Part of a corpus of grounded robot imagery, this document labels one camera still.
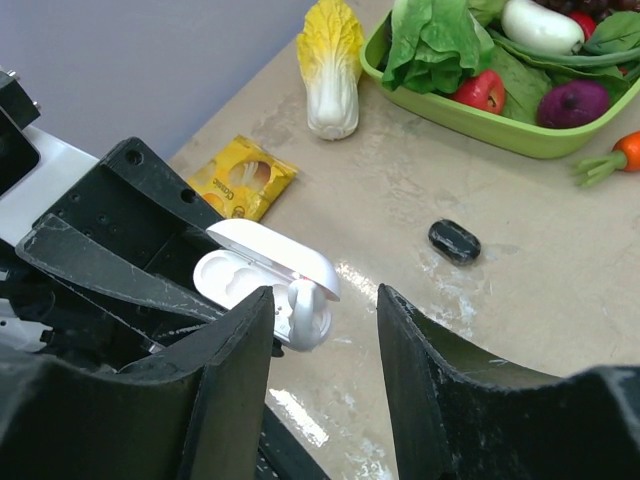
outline black oval object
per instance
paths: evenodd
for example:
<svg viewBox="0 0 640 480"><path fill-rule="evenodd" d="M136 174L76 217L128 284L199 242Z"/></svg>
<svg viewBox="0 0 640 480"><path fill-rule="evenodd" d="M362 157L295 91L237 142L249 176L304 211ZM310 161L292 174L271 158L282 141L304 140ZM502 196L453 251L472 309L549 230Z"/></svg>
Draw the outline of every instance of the black oval object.
<svg viewBox="0 0 640 480"><path fill-rule="evenodd" d="M429 241L433 248L451 263L465 266L480 255L480 240L452 220L439 220L429 229Z"/></svg>

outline white radish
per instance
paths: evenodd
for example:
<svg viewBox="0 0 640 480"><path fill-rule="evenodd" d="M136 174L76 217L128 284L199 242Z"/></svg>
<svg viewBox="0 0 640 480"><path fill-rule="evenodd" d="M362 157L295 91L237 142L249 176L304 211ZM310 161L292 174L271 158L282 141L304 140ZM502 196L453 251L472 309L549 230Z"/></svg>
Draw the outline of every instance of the white radish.
<svg viewBox="0 0 640 480"><path fill-rule="evenodd" d="M502 11L502 30L520 45L556 55L576 54L585 41L577 22L532 0L509 0Z"/></svg>

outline gray wall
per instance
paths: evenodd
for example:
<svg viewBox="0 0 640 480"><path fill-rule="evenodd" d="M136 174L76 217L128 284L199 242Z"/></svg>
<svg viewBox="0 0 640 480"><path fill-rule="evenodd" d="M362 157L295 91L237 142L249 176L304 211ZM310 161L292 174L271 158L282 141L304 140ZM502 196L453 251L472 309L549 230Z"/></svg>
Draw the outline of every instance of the gray wall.
<svg viewBox="0 0 640 480"><path fill-rule="evenodd" d="M168 158L301 30L313 3L2 0L0 65L40 102L47 132L96 156L138 136Z"/></svg>

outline open white case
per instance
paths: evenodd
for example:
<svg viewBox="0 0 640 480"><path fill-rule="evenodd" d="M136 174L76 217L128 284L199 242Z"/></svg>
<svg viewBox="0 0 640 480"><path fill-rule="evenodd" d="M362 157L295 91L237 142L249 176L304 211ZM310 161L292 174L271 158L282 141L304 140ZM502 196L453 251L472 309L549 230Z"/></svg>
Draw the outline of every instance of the open white case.
<svg viewBox="0 0 640 480"><path fill-rule="evenodd" d="M218 222L207 233L222 248L198 262L201 295L231 309L256 288L273 287L274 335L292 350L311 351L329 336L327 300L340 301L340 280L323 255L250 220Z"/></svg>

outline carrot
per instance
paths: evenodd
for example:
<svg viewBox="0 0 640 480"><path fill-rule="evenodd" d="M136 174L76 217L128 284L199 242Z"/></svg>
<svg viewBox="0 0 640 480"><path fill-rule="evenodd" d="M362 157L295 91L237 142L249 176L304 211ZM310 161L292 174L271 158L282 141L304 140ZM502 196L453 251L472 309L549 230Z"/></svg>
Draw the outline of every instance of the carrot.
<svg viewBox="0 0 640 480"><path fill-rule="evenodd" d="M576 164L573 174L580 175L578 185L590 187L604 180L616 170L640 171L640 132L632 133L618 140L608 155L580 160Z"/></svg>

